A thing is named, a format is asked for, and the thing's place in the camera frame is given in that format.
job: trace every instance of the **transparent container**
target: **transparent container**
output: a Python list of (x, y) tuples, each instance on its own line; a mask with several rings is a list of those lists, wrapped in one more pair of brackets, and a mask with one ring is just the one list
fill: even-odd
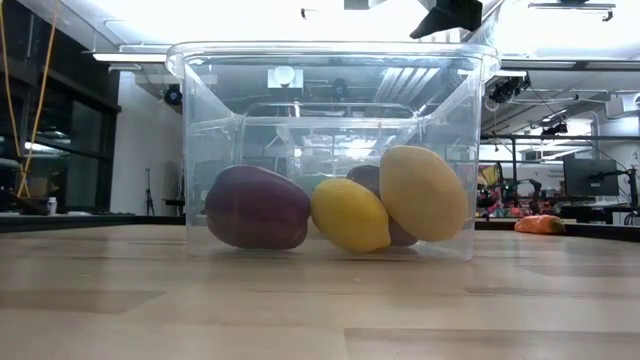
[(184, 94), (190, 254), (471, 257), (493, 48), (187, 43), (166, 65)]

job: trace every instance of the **yellow lemon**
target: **yellow lemon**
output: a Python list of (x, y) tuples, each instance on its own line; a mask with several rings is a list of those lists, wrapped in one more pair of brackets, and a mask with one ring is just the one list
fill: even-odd
[(336, 246), (369, 252), (391, 245), (389, 215), (376, 195), (347, 179), (321, 182), (311, 194), (311, 217)]

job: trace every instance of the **ceiling light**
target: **ceiling light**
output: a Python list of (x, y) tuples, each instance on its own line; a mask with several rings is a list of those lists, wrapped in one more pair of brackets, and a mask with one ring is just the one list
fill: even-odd
[(496, 73), (496, 76), (503, 76), (503, 77), (525, 77), (527, 76), (527, 72), (526, 71), (516, 71), (516, 70), (499, 70)]
[(570, 140), (570, 139), (552, 140), (551, 143), (546, 144), (546, 145), (542, 145), (542, 146), (539, 146), (539, 147), (536, 147), (536, 148), (533, 148), (533, 150), (535, 150), (535, 151), (553, 150), (558, 145), (566, 144), (566, 143), (571, 142), (571, 141), (573, 141), (573, 140)]
[(608, 22), (613, 18), (613, 9), (615, 4), (576, 4), (576, 3), (530, 3), (531, 9), (547, 9), (547, 10), (579, 10), (589, 12), (606, 12), (602, 17), (603, 22)]
[(542, 122), (549, 122), (551, 120), (558, 120), (558, 121), (562, 121), (562, 120), (566, 120), (566, 115), (560, 116), (564, 113), (567, 112), (568, 109), (562, 109), (560, 111), (555, 112), (554, 114), (551, 114), (549, 116), (547, 116), (546, 118), (542, 119)]
[(570, 69), (576, 65), (575, 61), (548, 61), (548, 60), (522, 60), (520, 58), (503, 57), (502, 59), (503, 69)]
[(577, 149), (567, 150), (567, 151), (563, 151), (563, 152), (560, 152), (560, 153), (557, 153), (557, 154), (543, 156), (543, 157), (540, 158), (540, 160), (553, 160), (553, 159), (557, 159), (559, 157), (571, 155), (573, 153), (577, 153), (577, 152), (580, 152), (580, 151), (585, 151), (585, 149), (584, 148), (577, 148)]
[(166, 54), (135, 54), (135, 53), (93, 53), (98, 61), (110, 63), (164, 63)]
[(296, 72), (291, 66), (278, 66), (273, 70), (273, 77), (282, 87), (288, 87), (296, 77)]

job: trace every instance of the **orange sweet potato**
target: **orange sweet potato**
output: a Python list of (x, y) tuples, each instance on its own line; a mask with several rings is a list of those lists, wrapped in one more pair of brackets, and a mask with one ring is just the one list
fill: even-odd
[(531, 234), (562, 234), (566, 231), (562, 220), (552, 215), (526, 216), (516, 223), (515, 230)]

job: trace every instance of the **purple potato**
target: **purple potato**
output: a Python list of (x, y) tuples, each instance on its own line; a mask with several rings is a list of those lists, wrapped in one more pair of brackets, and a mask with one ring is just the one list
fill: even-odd
[[(380, 198), (380, 168), (378, 166), (356, 166), (349, 170), (347, 179), (366, 187)], [(389, 235), (391, 236), (391, 246), (413, 246), (418, 242), (415, 236), (406, 232), (391, 216), (389, 216)]]
[(285, 250), (304, 241), (311, 201), (281, 175), (236, 165), (218, 174), (207, 194), (205, 212), (209, 231), (226, 244)]

